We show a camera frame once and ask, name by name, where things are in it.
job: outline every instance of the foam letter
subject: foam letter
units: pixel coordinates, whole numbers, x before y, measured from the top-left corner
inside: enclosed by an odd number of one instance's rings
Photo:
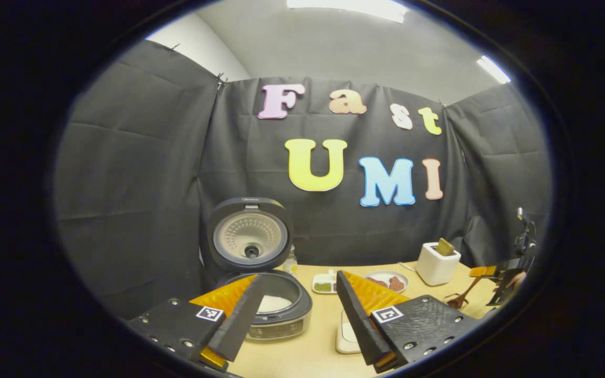
[[[412,120],[408,117],[410,112],[408,112],[405,106],[398,105],[398,103],[392,103],[392,105],[389,106],[389,109],[391,109],[391,113],[393,114],[391,119],[393,119],[393,122],[396,123],[397,127],[406,130],[412,129]]]
[[[437,174],[437,168],[440,167],[440,162],[435,159],[424,159],[422,164],[426,167],[426,177],[428,179],[428,190],[426,198],[430,200],[439,200],[442,198],[440,191],[440,177]]]
[[[415,203],[412,195],[412,176],[410,170],[413,163],[408,159],[398,159],[393,163],[391,175],[387,174],[382,161],[376,157],[362,157],[358,163],[363,166],[366,173],[366,195],[361,198],[362,206],[377,206],[380,199],[377,197],[377,189],[380,191],[385,204],[393,202],[398,205]]]
[[[328,149],[328,174],[318,177],[312,174],[312,149],[317,144],[310,139],[290,139],[284,143],[288,149],[288,177],[293,185],[303,191],[325,192],[338,186],[344,175],[343,150],[347,142],[339,139],[324,141]]]
[[[422,115],[424,118],[424,126],[433,135],[440,135],[442,133],[442,129],[440,127],[435,126],[435,120],[437,120],[437,114],[431,110],[431,108],[422,108],[418,110],[418,113]]]
[[[267,120],[269,118],[285,118],[286,115],[288,115],[288,112],[281,109],[281,105],[285,103],[287,108],[293,108],[293,105],[296,104],[295,93],[305,93],[303,84],[263,86],[263,90],[265,91],[265,103],[263,104],[263,110],[258,113],[258,117],[262,120]]]
[[[365,113],[368,108],[363,105],[361,95],[350,89],[339,89],[338,91],[331,92],[331,102],[328,107],[331,112],[338,114],[362,114]]]

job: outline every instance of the wooden spatula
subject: wooden spatula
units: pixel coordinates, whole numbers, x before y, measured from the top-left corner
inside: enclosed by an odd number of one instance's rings
[[[482,277],[475,277],[475,280],[470,285],[470,287],[468,287],[468,290],[466,290],[463,294],[459,295],[458,297],[452,299],[451,301],[448,301],[447,305],[452,307],[453,309],[460,309],[461,306],[463,306],[463,304],[464,304],[464,299],[466,299],[466,295],[468,295],[468,293],[471,292],[471,289],[473,288],[473,286],[475,286],[475,284],[480,282],[481,279],[482,279]]]

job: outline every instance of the black curtain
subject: black curtain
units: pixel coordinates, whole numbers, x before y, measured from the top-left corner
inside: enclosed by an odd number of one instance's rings
[[[142,41],[75,102],[55,169],[58,229],[122,318],[202,292],[194,182],[215,96],[214,75]]]
[[[283,119],[259,119],[267,84],[303,84],[293,109]],[[362,96],[368,110],[363,114],[335,114],[329,109],[332,91],[351,89]],[[397,127],[389,105],[405,106],[413,129]],[[429,107],[439,115],[434,135],[423,125],[418,109]],[[312,139],[311,170],[326,175],[326,139],[342,139],[344,176],[339,186],[327,192],[307,192],[296,187],[288,175],[289,139]],[[415,203],[363,207],[365,175],[358,160],[379,158],[391,172],[398,158],[413,161],[412,191]],[[440,161],[440,200],[425,198],[426,170],[422,160]],[[228,83],[221,88],[209,125],[202,165],[200,197],[202,220],[212,208],[233,197],[262,196],[281,202],[294,219],[296,256],[301,264],[369,265],[412,261],[422,244],[440,237],[461,246],[466,220],[470,217],[470,196],[461,149],[442,115],[442,105],[432,100],[352,81],[319,80],[309,77],[252,79]],[[205,266],[220,275],[208,251]]]
[[[548,127],[512,83],[495,86],[444,110],[461,144],[474,215],[462,253],[474,265],[513,258],[509,252],[523,226],[517,208],[535,221],[536,239],[548,227],[553,198]]]
[[[262,120],[266,84],[303,84],[284,119]],[[351,89],[367,112],[335,114],[329,94]],[[410,112],[397,127],[389,105]],[[431,108],[442,134],[418,110]],[[164,46],[142,41],[83,93],[55,169],[58,229],[87,287],[132,318],[169,297],[190,299],[223,275],[202,248],[214,206],[242,196],[281,202],[294,219],[301,264],[367,265],[416,260],[422,244],[451,241],[468,266],[509,257],[521,206],[545,224],[551,179],[538,118],[511,85],[443,107],[396,89],[353,81],[286,77],[220,86],[214,75]],[[344,175],[327,192],[289,179],[289,139],[312,139],[311,170],[326,175],[326,139],[342,139]],[[413,161],[414,204],[363,207],[362,157],[387,172]],[[440,161],[440,200],[425,198],[424,159]]]

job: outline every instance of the letter u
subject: letter u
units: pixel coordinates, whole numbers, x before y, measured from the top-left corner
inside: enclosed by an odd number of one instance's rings
[[[338,186],[344,175],[343,150],[347,142],[327,139],[323,145],[328,150],[328,174],[319,177],[312,174],[312,149],[317,144],[310,139],[290,139],[284,146],[288,149],[288,177],[303,191],[325,192]]]

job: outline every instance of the ceiling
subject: ceiling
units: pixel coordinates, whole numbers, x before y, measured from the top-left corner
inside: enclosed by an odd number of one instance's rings
[[[498,85],[476,63],[481,51],[419,10],[403,24],[286,0],[223,0],[197,14],[252,77],[374,82],[446,104]]]

